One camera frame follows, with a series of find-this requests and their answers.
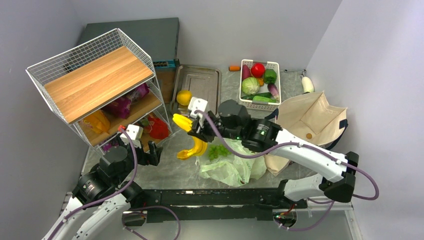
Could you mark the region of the yellow lemon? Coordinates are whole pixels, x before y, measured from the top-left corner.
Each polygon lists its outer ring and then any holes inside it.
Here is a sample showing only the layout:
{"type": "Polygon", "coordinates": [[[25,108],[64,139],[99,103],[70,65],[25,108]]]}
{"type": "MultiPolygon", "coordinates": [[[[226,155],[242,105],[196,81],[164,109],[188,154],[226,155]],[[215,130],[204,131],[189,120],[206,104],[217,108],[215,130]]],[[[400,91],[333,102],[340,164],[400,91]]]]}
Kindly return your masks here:
{"type": "Polygon", "coordinates": [[[188,106],[192,99],[192,93],[189,90],[180,90],[176,95],[176,101],[181,106],[188,106]]]}

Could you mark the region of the green grapes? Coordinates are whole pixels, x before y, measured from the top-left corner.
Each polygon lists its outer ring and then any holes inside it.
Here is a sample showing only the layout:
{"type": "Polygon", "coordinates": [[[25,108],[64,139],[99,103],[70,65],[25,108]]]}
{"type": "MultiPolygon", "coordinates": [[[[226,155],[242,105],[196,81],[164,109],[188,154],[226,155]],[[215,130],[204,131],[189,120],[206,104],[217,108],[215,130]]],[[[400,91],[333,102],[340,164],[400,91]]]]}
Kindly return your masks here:
{"type": "Polygon", "coordinates": [[[208,158],[210,161],[218,159],[220,157],[226,157],[230,154],[231,152],[223,144],[212,144],[209,146],[208,158]]]}

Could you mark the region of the green bell pepper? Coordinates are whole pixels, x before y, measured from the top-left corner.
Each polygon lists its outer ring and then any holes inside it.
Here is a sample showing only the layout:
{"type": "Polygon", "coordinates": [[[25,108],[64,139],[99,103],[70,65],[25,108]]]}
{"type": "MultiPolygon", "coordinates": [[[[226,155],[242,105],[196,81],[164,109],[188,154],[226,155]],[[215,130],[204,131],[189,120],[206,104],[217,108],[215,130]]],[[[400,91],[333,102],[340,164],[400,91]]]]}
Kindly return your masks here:
{"type": "Polygon", "coordinates": [[[267,68],[263,74],[263,81],[265,84],[275,84],[278,75],[273,69],[267,68]]]}

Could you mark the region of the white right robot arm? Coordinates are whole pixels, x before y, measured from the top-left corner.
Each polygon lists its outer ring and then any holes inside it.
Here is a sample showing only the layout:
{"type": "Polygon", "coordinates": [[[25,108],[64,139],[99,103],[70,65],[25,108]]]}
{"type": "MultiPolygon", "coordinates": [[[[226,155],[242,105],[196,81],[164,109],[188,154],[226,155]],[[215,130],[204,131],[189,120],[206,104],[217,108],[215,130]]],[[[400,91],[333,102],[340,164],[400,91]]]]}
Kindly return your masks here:
{"type": "Polygon", "coordinates": [[[280,207],[319,196],[340,203],[351,201],[359,159],[356,153],[335,153],[302,140],[268,119],[252,118],[235,100],[226,100],[222,107],[223,112],[216,116],[206,100],[192,97],[188,110],[194,121],[188,134],[209,143],[219,138],[231,153],[243,159],[271,155],[316,172],[311,177],[283,180],[275,194],[280,207]]]}

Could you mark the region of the green avocado plastic bag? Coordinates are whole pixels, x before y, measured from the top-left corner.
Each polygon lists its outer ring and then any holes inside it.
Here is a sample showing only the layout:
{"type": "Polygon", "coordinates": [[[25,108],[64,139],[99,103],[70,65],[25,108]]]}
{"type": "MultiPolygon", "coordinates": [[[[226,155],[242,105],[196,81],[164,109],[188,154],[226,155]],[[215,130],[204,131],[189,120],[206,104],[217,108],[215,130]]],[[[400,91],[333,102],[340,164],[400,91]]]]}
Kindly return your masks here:
{"type": "Polygon", "coordinates": [[[241,158],[232,152],[228,156],[209,160],[208,151],[210,145],[222,145],[216,138],[209,143],[203,155],[196,157],[196,165],[199,166],[199,175],[204,179],[212,179],[231,187],[241,187],[249,183],[251,179],[258,180],[267,171],[265,158],[241,158]]]}

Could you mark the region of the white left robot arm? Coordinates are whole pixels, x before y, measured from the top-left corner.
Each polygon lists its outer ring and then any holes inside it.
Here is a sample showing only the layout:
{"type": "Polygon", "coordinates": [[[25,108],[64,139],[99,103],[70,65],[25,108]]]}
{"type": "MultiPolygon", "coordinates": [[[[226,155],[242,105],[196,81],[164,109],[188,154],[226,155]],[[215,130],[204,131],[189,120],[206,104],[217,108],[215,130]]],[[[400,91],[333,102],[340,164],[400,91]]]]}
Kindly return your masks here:
{"type": "Polygon", "coordinates": [[[44,236],[45,240],[82,240],[101,231],[113,215],[147,205],[147,195],[128,174],[137,167],[157,166],[163,147],[111,147],[91,170],[80,177],[64,211],[44,236]]]}

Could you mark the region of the yellow banana bunch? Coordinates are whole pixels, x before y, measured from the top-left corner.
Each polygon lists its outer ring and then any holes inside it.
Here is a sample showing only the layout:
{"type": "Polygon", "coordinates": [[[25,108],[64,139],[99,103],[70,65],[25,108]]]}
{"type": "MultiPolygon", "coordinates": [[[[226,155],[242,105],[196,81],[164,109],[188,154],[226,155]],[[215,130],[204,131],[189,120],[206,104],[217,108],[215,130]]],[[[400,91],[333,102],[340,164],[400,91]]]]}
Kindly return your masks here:
{"type": "MultiPolygon", "coordinates": [[[[172,116],[173,122],[187,133],[192,130],[193,121],[188,117],[178,113],[174,113],[172,116]]],[[[190,149],[183,149],[176,154],[176,157],[180,160],[187,160],[193,156],[201,156],[207,150],[208,144],[197,137],[192,137],[193,147],[190,149]]]]}

